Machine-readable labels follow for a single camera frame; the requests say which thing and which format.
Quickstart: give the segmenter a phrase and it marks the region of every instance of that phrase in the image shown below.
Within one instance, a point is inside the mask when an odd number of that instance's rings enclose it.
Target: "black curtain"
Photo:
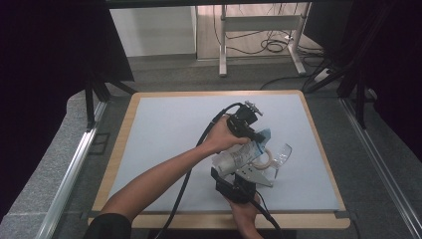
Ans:
[[[99,75],[133,77],[104,7],[1,1],[0,36],[2,217],[50,145],[69,97]]]
[[[370,23],[380,4],[388,1],[353,1],[344,42],[350,38],[357,41],[349,48],[349,53],[355,52],[367,34],[367,31],[360,30]],[[365,84],[377,93],[375,109],[420,160],[422,160],[421,11],[421,1],[395,1],[391,13],[359,68]],[[348,54],[343,59],[347,62],[351,56],[352,54]]]

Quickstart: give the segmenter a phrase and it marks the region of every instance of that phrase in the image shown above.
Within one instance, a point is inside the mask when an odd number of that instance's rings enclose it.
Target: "white wall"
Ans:
[[[128,57],[194,54],[194,7],[111,9]]]

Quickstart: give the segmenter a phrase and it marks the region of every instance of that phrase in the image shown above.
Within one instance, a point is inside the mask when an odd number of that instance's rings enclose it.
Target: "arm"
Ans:
[[[233,219],[236,226],[244,239],[262,239],[263,237],[258,233],[255,227],[255,218],[257,217],[258,209],[252,203],[245,204],[234,203],[227,199],[232,208]],[[259,203],[260,198],[255,194],[255,200]]]
[[[108,200],[101,214],[121,214],[131,222],[202,159],[235,144],[249,142],[248,138],[234,136],[227,128],[226,120],[226,116],[221,117],[201,145],[150,168],[128,183]]]

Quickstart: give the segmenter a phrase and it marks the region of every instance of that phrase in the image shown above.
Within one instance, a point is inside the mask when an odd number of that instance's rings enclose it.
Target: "metal rail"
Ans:
[[[100,102],[96,108],[96,122],[99,121],[106,109],[106,103]],[[90,149],[90,145],[94,140],[98,129],[98,124],[95,123],[92,130],[84,133],[80,144],[72,158],[71,164],[66,171],[66,174],[59,186],[55,198],[46,214],[46,217],[41,224],[41,227],[35,238],[45,239],[51,238],[56,230],[59,220],[62,216],[64,208],[68,202],[69,196],[71,195],[72,189],[78,179],[78,174],[84,164],[85,158]]]
[[[393,175],[385,164],[381,154],[377,150],[368,132],[360,127],[359,122],[357,122],[356,118],[354,117],[354,109],[353,106],[350,104],[350,101],[340,99],[340,102],[344,107],[348,119],[350,120],[354,130],[356,131],[357,136],[365,147],[376,171],[378,172],[379,177],[384,183],[385,188],[387,189],[391,199],[393,200],[401,217],[403,218],[404,223],[406,224],[413,238],[421,239],[422,224],[417,213],[415,212],[415,209],[410,204],[406,195],[403,193],[403,191],[400,189],[399,185],[395,181]]]

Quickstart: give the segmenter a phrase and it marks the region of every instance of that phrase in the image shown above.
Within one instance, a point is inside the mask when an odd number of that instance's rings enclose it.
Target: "white stand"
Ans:
[[[226,32],[296,30],[289,52],[300,76],[307,74],[298,56],[298,44],[304,30],[311,3],[307,3],[301,15],[226,17],[226,5],[221,6],[220,77],[227,76]]]

